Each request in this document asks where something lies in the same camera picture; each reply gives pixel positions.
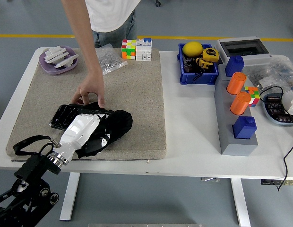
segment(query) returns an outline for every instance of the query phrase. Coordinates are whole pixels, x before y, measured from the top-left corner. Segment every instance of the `gray stand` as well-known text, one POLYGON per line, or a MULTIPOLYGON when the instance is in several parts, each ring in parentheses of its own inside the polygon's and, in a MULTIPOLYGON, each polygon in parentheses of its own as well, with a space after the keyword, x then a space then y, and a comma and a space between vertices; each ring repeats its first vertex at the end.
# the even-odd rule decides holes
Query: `gray stand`
MULTIPOLYGON (((215 83, 215 105, 219 128, 221 154, 248 156, 258 145, 256 134, 250 139, 236 139, 233 135, 233 125, 239 116, 230 111, 230 106, 235 99, 234 95, 227 92, 230 77, 225 74, 225 65, 219 65, 219 76, 215 83)), ((251 116, 250 109, 246 108, 241 116, 251 116)))

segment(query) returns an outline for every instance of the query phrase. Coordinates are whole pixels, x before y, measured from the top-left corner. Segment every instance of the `yellow ball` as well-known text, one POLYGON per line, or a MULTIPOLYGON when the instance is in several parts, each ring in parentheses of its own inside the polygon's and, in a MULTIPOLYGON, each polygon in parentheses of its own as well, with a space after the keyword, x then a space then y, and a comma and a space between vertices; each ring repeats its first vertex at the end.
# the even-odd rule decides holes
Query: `yellow ball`
POLYGON ((199 42, 188 42, 187 44, 185 44, 182 48, 182 52, 190 57, 190 58, 193 58, 193 57, 197 57, 197 56, 200 56, 203 52, 203 47, 201 45, 201 43, 199 42))

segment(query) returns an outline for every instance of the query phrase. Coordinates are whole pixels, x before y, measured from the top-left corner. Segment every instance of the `gray felt mat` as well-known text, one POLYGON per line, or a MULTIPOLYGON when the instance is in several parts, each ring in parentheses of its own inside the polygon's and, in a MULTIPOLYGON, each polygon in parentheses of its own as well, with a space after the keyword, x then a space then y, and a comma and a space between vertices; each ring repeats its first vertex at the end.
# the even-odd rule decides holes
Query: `gray felt mat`
MULTIPOLYGON (((120 49, 114 50, 121 56, 120 49)), ((49 122, 61 104, 70 103, 87 74, 81 50, 74 48, 74 51, 79 55, 77 66, 60 75, 50 75, 38 64, 6 148, 12 161, 28 158, 16 156, 13 145, 30 136, 46 135, 60 141, 63 131, 51 128, 49 122)), ((159 51, 152 50, 152 61, 127 62, 128 65, 104 75, 105 108, 131 113, 132 129, 96 156, 80 160, 162 159, 166 154, 159 51)), ((97 101, 97 96, 92 94, 90 101, 97 101)), ((37 142, 25 150, 38 152, 45 142, 37 142)))

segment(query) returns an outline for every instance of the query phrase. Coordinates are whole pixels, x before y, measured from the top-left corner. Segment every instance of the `white t-shirt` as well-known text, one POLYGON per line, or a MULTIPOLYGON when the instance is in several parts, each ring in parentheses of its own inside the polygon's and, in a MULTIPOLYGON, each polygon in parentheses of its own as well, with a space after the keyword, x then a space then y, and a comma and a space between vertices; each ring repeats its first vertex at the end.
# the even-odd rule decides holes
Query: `white t-shirt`
POLYGON ((92 30, 116 30, 128 19, 139 2, 140 0, 86 0, 92 30))

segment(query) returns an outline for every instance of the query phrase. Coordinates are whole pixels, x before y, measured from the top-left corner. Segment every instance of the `orange cup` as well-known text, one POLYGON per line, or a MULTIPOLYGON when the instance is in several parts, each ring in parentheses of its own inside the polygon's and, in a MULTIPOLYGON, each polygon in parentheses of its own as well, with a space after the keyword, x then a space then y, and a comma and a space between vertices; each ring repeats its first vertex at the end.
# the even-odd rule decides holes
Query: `orange cup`
POLYGON ((242 72, 235 72, 229 82, 226 90, 232 95, 236 95, 241 91, 244 83, 246 81, 246 75, 242 72))
POLYGON ((241 91, 236 95, 236 98, 231 104, 230 110, 235 115, 242 115, 251 101, 249 93, 241 91))

